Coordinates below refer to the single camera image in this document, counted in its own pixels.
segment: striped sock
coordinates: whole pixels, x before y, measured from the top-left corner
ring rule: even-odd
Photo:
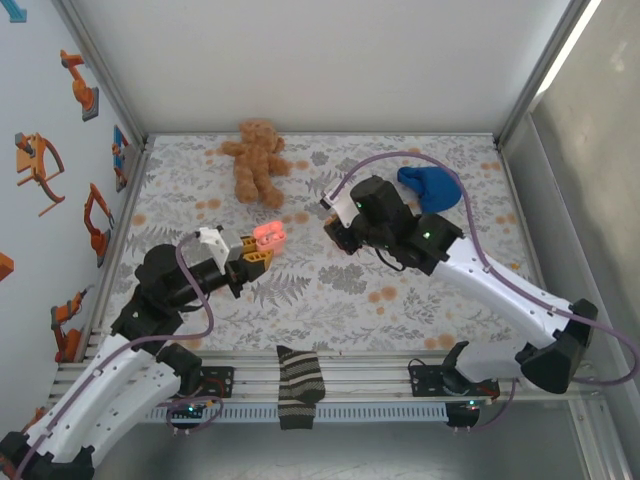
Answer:
[[[280,389],[278,417],[282,430],[310,429],[316,403],[324,398],[324,380],[315,352],[295,351],[278,345]]]

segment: pink toy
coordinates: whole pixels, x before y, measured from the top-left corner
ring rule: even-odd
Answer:
[[[259,252],[273,250],[274,255],[282,253],[284,244],[287,241],[287,234],[284,231],[282,222],[278,221],[254,228],[253,236],[256,239],[256,248]]]

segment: blue cloth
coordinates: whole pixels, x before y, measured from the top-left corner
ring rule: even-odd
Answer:
[[[418,194],[422,213],[442,212],[462,197],[460,187],[439,167],[402,167],[398,181]]]

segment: floral tablecloth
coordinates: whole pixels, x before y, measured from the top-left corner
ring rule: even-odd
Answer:
[[[421,151],[458,172],[470,192],[474,218],[486,251],[528,278],[525,247],[517,225],[502,163],[489,136],[285,135],[282,156],[294,165],[291,176],[274,179],[286,195],[279,211],[242,205],[234,196],[233,158],[218,153],[233,135],[158,136],[126,237],[111,291],[105,329],[130,298],[133,274],[154,245],[173,243],[200,226],[223,225],[250,234],[256,225],[284,222],[288,242],[282,256],[239,300],[227,289],[210,303],[213,333],[192,341],[192,349],[261,350],[286,344],[316,350],[448,349],[460,340],[500,342],[516,335],[487,307],[417,271],[397,273],[371,249],[354,256],[338,250],[322,230],[327,212],[323,187],[356,162],[397,150]],[[401,196],[419,211],[413,192],[399,185],[397,169],[423,166],[416,159],[392,159],[367,167],[396,183]],[[468,231],[464,205],[444,213]],[[185,249],[191,263],[207,258],[206,247]],[[180,333],[203,330],[204,311],[184,315]]]

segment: teddy bear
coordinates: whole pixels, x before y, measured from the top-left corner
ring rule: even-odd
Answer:
[[[277,155],[284,140],[269,120],[252,119],[240,124],[242,143],[224,142],[220,150],[235,158],[236,197],[240,203],[258,199],[269,208],[280,208],[284,194],[273,186],[269,175],[289,175],[291,164]]]

